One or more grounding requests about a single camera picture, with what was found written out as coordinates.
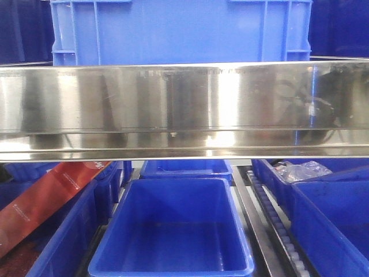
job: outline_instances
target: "metal frame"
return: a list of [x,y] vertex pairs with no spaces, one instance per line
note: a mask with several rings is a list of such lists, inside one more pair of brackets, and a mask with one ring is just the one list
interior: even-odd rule
[[[233,171],[238,200],[248,226],[247,235],[252,239],[251,243],[256,242],[253,251],[258,270],[253,277],[319,277],[299,246],[290,238],[251,168],[233,166]],[[255,196],[258,204],[253,202],[251,195]],[[262,218],[266,219],[267,224],[262,222]]]
[[368,157],[369,61],[0,68],[0,162]]

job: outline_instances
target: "red package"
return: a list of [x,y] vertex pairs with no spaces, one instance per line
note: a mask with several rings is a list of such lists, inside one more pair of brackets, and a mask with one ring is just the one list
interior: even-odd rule
[[32,268],[40,253],[36,244],[25,239],[0,259],[0,277],[24,277]]
[[2,209],[0,258],[73,198],[110,163],[60,163]]

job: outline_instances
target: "blue container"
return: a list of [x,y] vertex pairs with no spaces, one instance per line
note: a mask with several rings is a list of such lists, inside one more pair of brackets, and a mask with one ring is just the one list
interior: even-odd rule
[[367,0],[314,0],[310,43],[314,55],[369,57]]
[[293,185],[292,232],[324,277],[369,276],[367,181]]
[[[0,209],[32,184],[0,184]],[[94,184],[88,185],[27,237],[41,252],[27,277],[74,275],[98,227],[94,189]]]
[[6,171],[17,182],[34,181],[41,178],[48,170],[58,163],[8,163],[4,165]]
[[223,179],[131,182],[91,276],[251,276],[254,263]]
[[127,182],[129,182],[131,180],[132,173],[133,173],[132,161],[125,160],[123,162],[123,182],[122,182],[122,186],[125,185]]
[[232,180],[232,169],[228,160],[147,160],[140,175],[144,179],[154,178],[225,178]]
[[312,0],[51,0],[54,65],[305,61]]
[[[293,164],[314,160],[333,173],[304,181],[354,181],[369,180],[369,159],[286,159]],[[278,205],[289,219],[293,218],[291,183],[286,182],[267,160],[252,160],[255,176],[273,193]]]
[[123,183],[123,170],[120,167],[121,166],[118,166],[111,179],[111,187],[112,187],[111,192],[114,203],[119,202],[119,193],[121,192],[121,184]]
[[0,1],[0,63],[51,61],[54,34],[49,2]]
[[118,165],[118,162],[112,162],[92,181],[97,183],[95,198],[97,221],[100,225],[108,224],[109,218],[112,217],[113,205],[119,201],[121,186],[117,175],[121,172]]

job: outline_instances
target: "stainless steel shelf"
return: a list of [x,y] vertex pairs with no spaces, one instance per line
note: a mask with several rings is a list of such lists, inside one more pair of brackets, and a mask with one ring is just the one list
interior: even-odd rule
[[0,162],[369,156],[369,61],[0,68]]

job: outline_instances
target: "clear plastic wrap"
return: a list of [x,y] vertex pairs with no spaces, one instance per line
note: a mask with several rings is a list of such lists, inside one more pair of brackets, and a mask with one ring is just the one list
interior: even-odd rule
[[307,180],[314,177],[331,174],[327,167],[313,160],[302,163],[292,164],[290,162],[280,162],[276,167],[277,172],[289,183]]

